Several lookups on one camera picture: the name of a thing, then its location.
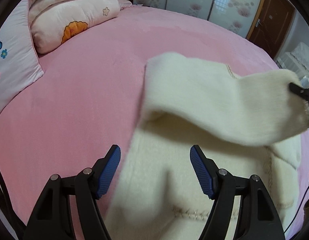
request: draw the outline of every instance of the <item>silver screw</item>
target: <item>silver screw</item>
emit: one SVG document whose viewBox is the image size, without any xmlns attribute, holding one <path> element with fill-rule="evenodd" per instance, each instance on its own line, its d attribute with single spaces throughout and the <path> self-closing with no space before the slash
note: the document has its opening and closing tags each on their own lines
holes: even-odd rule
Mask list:
<svg viewBox="0 0 309 240">
<path fill-rule="evenodd" d="M 252 179 L 254 180 L 254 181 L 259 181 L 260 180 L 260 177 L 258 176 L 258 175 L 252 175 Z"/>
<path fill-rule="evenodd" d="M 228 172 L 225 169 L 219 169 L 219 174 L 224 176 L 224 175 L 227 175 Z"/>
<path fill-rule="evenodd" d="M 91 168 L 85 168 L 85 169 L 83 170 L 83 174 L 86 174 L 86 175 L 90 174 L 91 172 L 92 172 L 92 169 L 91 169 Z"/>
<path fill-rule="evenodd" d="M 51 180 L 57 180 L 59 178 L 59 175 L 58 174 L 53 174 L 53 175 L 51 175 L 51 177 L 50 177 L 50 179 Z"/>
</svg>

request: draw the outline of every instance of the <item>blue gripper pad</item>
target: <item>blue gripper pad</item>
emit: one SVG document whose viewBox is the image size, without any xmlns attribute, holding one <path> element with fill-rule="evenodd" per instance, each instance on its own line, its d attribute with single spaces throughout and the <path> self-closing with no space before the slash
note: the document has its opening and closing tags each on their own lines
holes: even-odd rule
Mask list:
<svg viewBox="0 0 309 240">
<path fill-rule="evenodd" d="M 208 195 L 210 199 L 213 199 L 215 193 L 213 192 L 212 178 L 194 146 L 190 149 L 190 161 L 194 168 L 195 174 L 197 175 L 203 193 Z"/>
<path fill-rule="evenodd" d="M 120 147 L 117 146 L 99 177 L 98 189 L 96 191 L 96 195 L 98 198 L 101 198 L 102 195 L 108 192 L 110 183 L 113 179 L 115 171 L 117 170 L 120 159 L 121 159 L 121 150 Z"/>
</svg>

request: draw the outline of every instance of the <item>cream garment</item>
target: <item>cream garment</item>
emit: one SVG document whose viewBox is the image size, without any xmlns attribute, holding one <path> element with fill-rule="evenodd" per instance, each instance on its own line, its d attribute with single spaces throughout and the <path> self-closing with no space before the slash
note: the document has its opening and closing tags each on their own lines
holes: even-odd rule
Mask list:
<svg viewBox="0 0 309 240">
<path fill-rule="evenodd" d="M 213 202 L 190 162 L 194 144 L 236 176 L 258 174 L 286 228 L 299 191 L 298 134 L 309 125 L 307 105 L 288 91 L 290 82 L 299 83 L 287 70 L 240 78 L 227 65 L 176 53 L 150 59 L 140 124 L 105 220 L 112 239 L 199 238 Z"/>
</svg>

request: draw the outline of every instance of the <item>pink bedsheet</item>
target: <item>pink bedsheet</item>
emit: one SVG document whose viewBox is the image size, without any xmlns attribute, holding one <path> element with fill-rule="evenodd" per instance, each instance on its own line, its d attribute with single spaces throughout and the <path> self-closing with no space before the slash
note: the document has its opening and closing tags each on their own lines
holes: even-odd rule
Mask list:
<svg viewBox="0 0 309 240">
<path fill-rule="evenodd" d="M 73 37 L 40 58 L 45 75 L 0 114 L 0 169 L 24 222 L 51 174 L 76 175 L 112 144 L 121 147 L 122 165 L 138 118 L 145 63 L 167 51 L 226 63 L 239 75 L 277 68 L 262 49 L 234 33 L 154 8 L 125 9 L 118 18 Z M 302 135 L 299 174 L 303 194 L 309 177 L 308 132 Z M 118 175 L 101 201 L 103 214 Z M 301 223 L 302 212 L 294 232 Z"/>
</svg>

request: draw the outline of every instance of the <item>star embroidery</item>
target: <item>star embroidery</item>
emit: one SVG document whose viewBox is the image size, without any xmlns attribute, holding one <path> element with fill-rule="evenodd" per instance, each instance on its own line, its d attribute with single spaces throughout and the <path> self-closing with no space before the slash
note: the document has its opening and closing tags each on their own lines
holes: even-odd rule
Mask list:
<svg viewBox="0 0 309 240">
<path fill-rule="evenodd" d="M 108 7 L 103 9 L 103 15 L 108 16 L 109 12 L 110 12 L 110 10 L 108 9 Z"/>
</svg>

